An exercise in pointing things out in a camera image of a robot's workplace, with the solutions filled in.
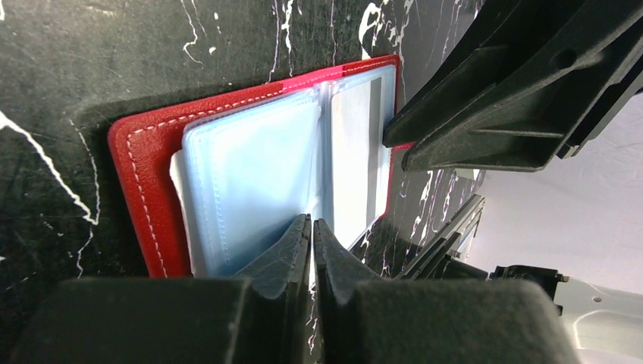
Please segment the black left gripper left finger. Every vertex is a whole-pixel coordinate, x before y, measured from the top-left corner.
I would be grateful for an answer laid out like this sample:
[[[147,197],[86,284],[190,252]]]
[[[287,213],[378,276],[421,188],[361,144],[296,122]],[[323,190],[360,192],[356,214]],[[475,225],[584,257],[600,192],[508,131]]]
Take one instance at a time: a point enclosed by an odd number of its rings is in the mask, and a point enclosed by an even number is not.
[[[229,278],[64,281],[12,363],[301,363],[312,221]]]

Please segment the red card holder wallet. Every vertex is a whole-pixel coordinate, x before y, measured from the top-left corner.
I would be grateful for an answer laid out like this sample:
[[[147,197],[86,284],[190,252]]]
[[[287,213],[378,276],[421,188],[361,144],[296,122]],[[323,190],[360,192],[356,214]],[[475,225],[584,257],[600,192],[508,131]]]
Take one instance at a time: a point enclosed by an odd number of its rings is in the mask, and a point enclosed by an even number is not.
[[[400,57],[391,54],[340,64],[116,121],[109,129],[108,145],[150,277],[193,274],[180,200],[170,176],[171,156],[181,148],[183,129],[190,122],[385,65],[399,69]]]

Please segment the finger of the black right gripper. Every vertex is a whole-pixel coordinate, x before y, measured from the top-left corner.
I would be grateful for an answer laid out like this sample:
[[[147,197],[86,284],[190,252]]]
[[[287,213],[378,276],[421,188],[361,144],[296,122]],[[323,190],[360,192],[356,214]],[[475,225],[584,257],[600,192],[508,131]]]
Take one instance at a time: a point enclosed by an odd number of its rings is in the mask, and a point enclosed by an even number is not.
[[[641,91],[640,1],[487,1],[383,143],[404,171],[540,171]]]

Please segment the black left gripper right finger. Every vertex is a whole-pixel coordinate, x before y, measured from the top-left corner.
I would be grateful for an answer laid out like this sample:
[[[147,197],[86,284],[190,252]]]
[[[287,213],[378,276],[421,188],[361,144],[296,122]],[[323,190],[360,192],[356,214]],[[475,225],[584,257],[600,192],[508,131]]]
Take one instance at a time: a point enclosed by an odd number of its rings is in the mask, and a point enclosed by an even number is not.
[[[391,280],[313,225],[325,363],[576,363],[553,302],[528,281]]]

